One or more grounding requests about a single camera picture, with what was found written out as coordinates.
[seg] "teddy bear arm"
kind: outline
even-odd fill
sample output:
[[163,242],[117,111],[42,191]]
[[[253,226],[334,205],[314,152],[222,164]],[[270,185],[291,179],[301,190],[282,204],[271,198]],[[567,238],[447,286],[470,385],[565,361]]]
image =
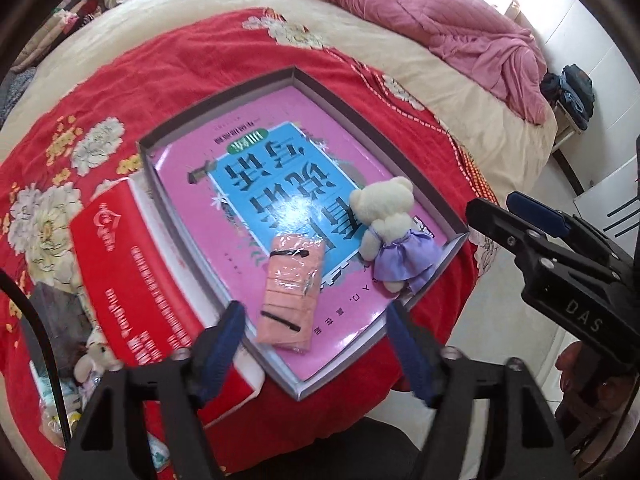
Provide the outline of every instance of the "teddy bear arm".
[[380,239],[367,229],[360,242],[360,256],[362,256],[362,259],[366,262],[374,260],[378,255],[380,245]]

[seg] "white logo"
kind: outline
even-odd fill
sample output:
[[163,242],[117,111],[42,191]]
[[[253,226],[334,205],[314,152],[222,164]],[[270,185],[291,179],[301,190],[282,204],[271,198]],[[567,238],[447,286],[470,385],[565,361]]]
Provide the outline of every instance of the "white logo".
[[108,252],[116,248],[116,229],[120,222],[120,215],[111,211],[105,203],[94,216],[94,224],[98,228],[98,237],[102,239]]

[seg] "pink quilt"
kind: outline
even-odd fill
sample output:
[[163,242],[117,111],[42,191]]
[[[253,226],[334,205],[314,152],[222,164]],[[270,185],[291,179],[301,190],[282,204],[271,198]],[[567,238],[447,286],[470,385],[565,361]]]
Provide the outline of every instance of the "pink quilt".
[[524,120],[545,122],[546,64],[530,30],[482,0],[331,0],[352,14],[418,41],[504,101]]

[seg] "black cable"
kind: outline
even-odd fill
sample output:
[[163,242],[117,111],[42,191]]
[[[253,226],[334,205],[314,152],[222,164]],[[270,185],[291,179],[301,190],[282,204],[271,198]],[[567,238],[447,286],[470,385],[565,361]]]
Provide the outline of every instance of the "black cable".
[[638,395],[638,390],[639,389],[640,389],[640,376],[636,377],[636,383],[634,385],[634,389],[633,389],[633,391],[631,393],[631,396],[629,397],[629,400],[626,402],[625,411],[622,412],[622,416],[620,417],[620,421],[619,421],[618,425],[616,426],[616,431],[613,432],[613,435],[611,436],[611,438],[607,442],[607,445],[602,450],[602,453],[600,453],[599,457],[597,457],[597,459],[594,460],[594,462],[587,469],[582,471],[578,475],[578,478],[583,478],[584,476],[588,475],[591,471],[596,469],[596,467],[599,466],[600,462],[602,462],[602,460],[604,459],[605,455],[609,452],[609,449],[611,449],[611,446],[613,446],[613,443],[616,441],[616,439],[618,438],[618,435],[620,434],[620,430],[622,429],[622,425],[625,423],[625,419],[626,419],[627,415],[629,414],[629,411],[631,410],[631,406],[633,405],[634,400],[636,400],[636,396]]
[[69,421],[66,418],[65,399],[62,395],[62,387],[60,386],[60,377],[58,376],[58,368],[56,367],[56,359],[53,355],[53,348],[49,341],[49,336],[44,328],[42,320],[35,309],[35,307],[29,301],[20,287],[15,284],[14,280],[4,272],[4,269],[0,269],[0,289],[12,300],[16,306],[21,310],[22,315],[31,325],[33,333],[38,340],[38,345],[42,351],[42,357],[44,359],[44,365],[47,368],[47,374],[49,375],[49,382],[51,383],[51,390],[53,391],[53,399],[56,403],[56,409],[58,410],[58,419],[60,420],[60,429],[62,430],[62,438],[65,441],[65,448],[69,449],[69,443],[71,443],[71,429],[69,428]]

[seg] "white tile floor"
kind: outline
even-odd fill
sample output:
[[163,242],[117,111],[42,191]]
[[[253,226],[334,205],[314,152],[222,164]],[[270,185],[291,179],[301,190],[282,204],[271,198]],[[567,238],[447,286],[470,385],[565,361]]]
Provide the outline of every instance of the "white tile floor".
[[[560,169],[551,160],[530,195],[555,209],[576,214],[575,197]],[[541,385],[545,399],[555,411],[562,393],[554,364],[570,335],[520,298],[523,279],[513,256],[501,250],[492,269],[482,277],[466,302],[449,344],[476,360],[502,363],[511,356],[523,359]],[[473,478],[484,441],[486,402],[476,401],[462,480]],[[402,429],[422,447],[433,418],[411,393],[391,392],[369,416]]]

